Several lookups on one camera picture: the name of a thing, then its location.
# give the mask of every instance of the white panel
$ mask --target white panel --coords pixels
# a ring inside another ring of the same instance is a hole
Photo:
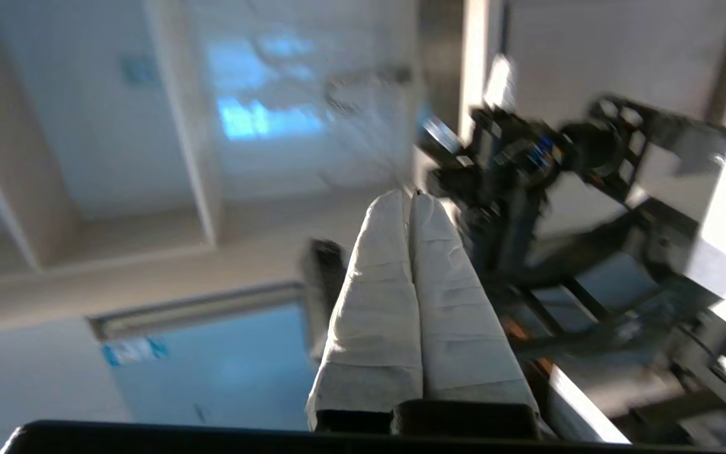
[[[568,441],[617,443],[629,440],[559,367],[551,373],[551,426]]]
[[[0,0],[0,31],[84,219],[193,205],[158,75],[120,68],[153,57],[141,0]]]
[[[349,86],[337,96],[360,114],[333,113],[328,76],[409,64],[415,2],[252,0],[190,3],[214,109],[230,201],[337,190],[403,178],[411,96],[392,86]]]
[[[204,233],[214,245],[224,210],[216,149],[219,129],[200,73],[190,17],[179,0],[145,0],[144,5]]]

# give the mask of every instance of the blue sticker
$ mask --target blue sticker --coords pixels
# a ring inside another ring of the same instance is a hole
[[[161,338],[135,338],[103,345],[103,356],[112,367],[169,358],[170,351]]]

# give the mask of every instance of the white cloth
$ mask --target white cloth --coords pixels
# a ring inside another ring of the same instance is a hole
[[[311,428],[318,410],[389,412],[422,397],[405,197],[392,190],[366,212],[306,404]]]
[[[470,259],[439,201],[416,195],[409,222],[424,397],[522,403],[539,411]]]

